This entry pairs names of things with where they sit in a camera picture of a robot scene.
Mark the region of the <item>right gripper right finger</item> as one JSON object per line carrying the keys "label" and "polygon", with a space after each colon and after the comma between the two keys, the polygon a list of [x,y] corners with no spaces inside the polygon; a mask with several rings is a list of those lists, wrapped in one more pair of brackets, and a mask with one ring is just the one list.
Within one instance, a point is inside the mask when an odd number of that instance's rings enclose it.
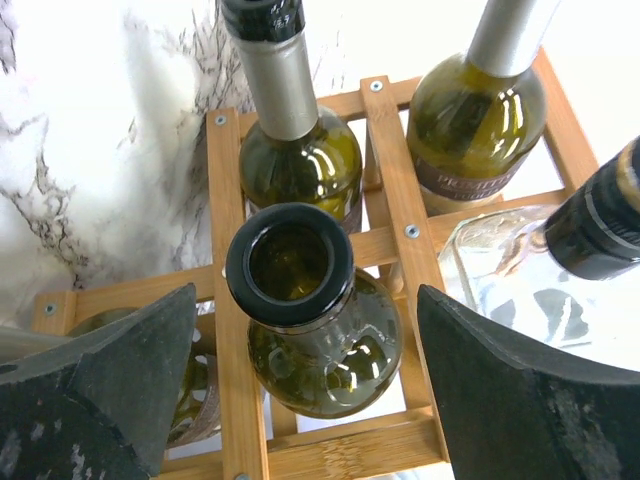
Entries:
{"label": "right gripper right finger", "polygon": [[422,285],[417,318],[458,479],[636,479],[639,375],[565,353]]}

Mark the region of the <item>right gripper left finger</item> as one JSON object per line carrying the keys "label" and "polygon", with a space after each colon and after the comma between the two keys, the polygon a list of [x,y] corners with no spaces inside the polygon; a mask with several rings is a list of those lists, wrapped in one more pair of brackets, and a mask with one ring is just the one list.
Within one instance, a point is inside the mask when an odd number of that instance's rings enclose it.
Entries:
{"label": "right gripper left finger", "polygon": [[194,285],[1,369],[4,479],[160,473],[196,321]]}

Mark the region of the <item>square clear liquor bottle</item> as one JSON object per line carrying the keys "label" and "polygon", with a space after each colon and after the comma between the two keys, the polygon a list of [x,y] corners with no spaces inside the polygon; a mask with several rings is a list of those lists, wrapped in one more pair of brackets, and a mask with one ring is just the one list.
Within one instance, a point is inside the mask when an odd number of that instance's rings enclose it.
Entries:
{"label": "square clear liquor bottle", "polygon": [[562,205],[461,222],[439,254],[446,293],[554,348],[639,367],[639,142]]}

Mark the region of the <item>green bottle silver neck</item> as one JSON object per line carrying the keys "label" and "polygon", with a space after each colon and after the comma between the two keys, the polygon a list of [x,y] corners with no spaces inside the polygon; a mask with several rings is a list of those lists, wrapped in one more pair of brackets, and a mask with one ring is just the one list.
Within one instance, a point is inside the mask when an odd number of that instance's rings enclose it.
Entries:
{"label": "green bottle silver neck", "polygon": [[407,143],[431,216],[493,202],[541,137],[544,87],[532,64],[555,1],[490,1],[463,54],[425,75]]}

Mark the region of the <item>green bottle rack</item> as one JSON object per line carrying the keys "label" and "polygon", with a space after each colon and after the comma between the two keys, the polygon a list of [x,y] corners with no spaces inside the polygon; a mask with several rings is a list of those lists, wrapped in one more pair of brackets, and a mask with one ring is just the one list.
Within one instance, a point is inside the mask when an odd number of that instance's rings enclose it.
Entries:
{"label": "green bottle rack", "polygon": [[257,112],[240,149],[248,212],[304,202],[360,231],[363,158],[348,124],[318,104],[299,1],[224,1]]}

